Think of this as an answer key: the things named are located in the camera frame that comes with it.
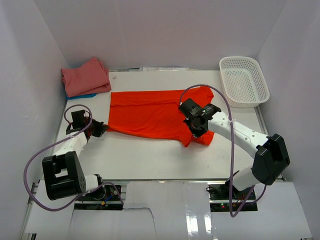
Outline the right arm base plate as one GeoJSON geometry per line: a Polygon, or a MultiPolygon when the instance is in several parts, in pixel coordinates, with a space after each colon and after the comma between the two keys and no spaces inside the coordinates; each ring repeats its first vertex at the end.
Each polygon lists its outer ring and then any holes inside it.
{"type": "MultiPolygon", "coordinates": [[[[227,213],[229,212],[229,187],[225,184],[209,184],[205,189],[209,194],[210,211],[212,213],[227,213]]],[[[237,211],[245,197],[249,193],[250,188],[240,192],[232,193],[232,209],[237,211]]],[[[256,194],[253,190],[248,197],[246,203],[240,210],[241,212],[257,212],[256,194]]]]}

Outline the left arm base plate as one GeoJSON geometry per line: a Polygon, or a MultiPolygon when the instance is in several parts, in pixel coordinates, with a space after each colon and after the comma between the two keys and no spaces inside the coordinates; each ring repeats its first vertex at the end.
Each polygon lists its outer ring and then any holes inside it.
{"type": "Polygon", "coordinates": [[[120,201],[122,186],[104,185],[99,190],[81,196],[74,204],[75,210],[121,211],[120,201]]]}

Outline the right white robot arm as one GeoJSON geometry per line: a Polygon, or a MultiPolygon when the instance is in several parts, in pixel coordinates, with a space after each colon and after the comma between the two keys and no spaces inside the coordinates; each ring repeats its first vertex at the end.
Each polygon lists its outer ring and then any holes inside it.
{"type": "Polygon", "coordinates": [[[178,109],[194,137],[214,132],[253,158],[252,165],[235,172],[225,183],[226,195],[233,200],[254,185],[272,185],[291,163],[284,138],[279,134],[269,136],[231,121],[225,112],[211,103],[201,107],[189,98],[178,109]]]}

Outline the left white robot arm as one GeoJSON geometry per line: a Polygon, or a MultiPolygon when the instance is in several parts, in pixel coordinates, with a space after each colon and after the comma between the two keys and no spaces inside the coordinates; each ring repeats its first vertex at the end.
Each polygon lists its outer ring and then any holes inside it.
{"type": "Polygon", "coordinates": [[[45,188],[50,200],[62,199],[74,195],[89,193],[99,200],[105,196],[106,187],[99,174],[85,176],[79,156],[91,137],[100,138],[108,129],[103,122],[90,120],[86,110],[71,113],[66,134],[78,135],[63,143],[52,156],[42,160],[45,188]]]}

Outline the orange t shirt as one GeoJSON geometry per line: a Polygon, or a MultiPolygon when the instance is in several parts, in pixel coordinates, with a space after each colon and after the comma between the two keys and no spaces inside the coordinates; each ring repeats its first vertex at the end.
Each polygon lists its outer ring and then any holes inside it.
{"type": "Polygon", "coordinates": [[[188,91],[113,92],[110,95],[108,130],[142,138],[175,140],[185,147],[191,142],[209,146],[214,133],[208,131],[195,138],[178,107],[179,100],[192,99],[204,107],[213,98],[211,89],[204,86],[188,91]]]}

